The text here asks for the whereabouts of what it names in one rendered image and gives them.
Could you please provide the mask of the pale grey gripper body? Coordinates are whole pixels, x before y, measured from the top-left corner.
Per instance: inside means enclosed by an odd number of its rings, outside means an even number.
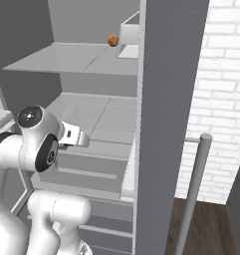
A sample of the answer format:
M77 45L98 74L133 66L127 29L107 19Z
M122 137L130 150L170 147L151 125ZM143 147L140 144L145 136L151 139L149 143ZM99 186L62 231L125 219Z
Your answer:
M78 127L77 146L88 146L90 144L90 137Z

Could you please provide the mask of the glass fridge shelf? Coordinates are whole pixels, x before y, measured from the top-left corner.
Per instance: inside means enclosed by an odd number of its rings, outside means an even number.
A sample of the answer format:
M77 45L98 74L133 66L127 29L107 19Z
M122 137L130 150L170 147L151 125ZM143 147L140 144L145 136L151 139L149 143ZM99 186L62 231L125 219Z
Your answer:
M61 93L47 110L58 120L79 126L95 141L131 144L136 99Z
M120 59L117 52L118 47L106 44L53 43L10 64L5 70L136 76L137 60Z

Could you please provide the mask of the grey fridge drawer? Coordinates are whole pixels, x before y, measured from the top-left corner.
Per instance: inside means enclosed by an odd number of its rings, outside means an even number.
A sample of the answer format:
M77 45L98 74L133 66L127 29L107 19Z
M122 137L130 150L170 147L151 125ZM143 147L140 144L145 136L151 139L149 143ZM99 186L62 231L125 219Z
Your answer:
M129 144L92 141L89 147L60 149L57 162L31 177L35 188L119 200Z
M131 255L133 205L92 199L92 216L80 227L95 255Z

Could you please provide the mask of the grey fridge door with shelves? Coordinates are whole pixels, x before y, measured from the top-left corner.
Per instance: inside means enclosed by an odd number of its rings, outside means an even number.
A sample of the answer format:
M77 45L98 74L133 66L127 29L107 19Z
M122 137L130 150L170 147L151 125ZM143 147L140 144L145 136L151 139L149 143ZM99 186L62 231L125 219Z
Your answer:
M0 87L0 133L14 130L15 121L6 106ZM33 186L27 171L15 168L7 171L3 201L13 214L16 216L20 214L32 192Z

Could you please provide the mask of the red strawberry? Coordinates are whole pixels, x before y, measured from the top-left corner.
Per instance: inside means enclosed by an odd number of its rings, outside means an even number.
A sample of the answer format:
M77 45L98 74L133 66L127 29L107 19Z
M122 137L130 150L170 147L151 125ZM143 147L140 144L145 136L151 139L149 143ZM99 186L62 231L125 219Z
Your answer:
M108 44L111 46L111 47L115 47L119 42L119 38L117 35L115 34L110 34L109 37L108 37Z

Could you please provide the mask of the white fridge bin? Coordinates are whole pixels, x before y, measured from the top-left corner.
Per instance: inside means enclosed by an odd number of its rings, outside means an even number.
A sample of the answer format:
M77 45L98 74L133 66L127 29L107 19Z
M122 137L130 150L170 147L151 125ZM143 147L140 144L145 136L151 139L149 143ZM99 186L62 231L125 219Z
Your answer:
M139 12L120 24L120 38L117 57L137 59L139 45Z

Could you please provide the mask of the grey fridge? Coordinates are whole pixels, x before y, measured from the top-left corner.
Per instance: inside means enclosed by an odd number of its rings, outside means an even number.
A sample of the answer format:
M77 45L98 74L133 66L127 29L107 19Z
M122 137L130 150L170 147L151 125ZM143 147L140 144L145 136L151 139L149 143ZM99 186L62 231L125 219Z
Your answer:
M120 24L139 12L140 0L0 0L0 87L19 134L19 113L32 106L47 107L61 93L136 99L137 75L7 71L5 67L53 43L108 44L110 34L120 38ZM119 200L133 205L135 132ZM32 227L27 202L17 216Z

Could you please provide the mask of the dark grey cabinet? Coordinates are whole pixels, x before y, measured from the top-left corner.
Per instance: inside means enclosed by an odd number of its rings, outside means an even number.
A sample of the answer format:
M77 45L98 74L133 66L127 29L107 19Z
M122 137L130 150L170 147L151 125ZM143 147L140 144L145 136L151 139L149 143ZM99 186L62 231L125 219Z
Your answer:
M237 249L237 255L240 255L240 166L226 202L226 209Z

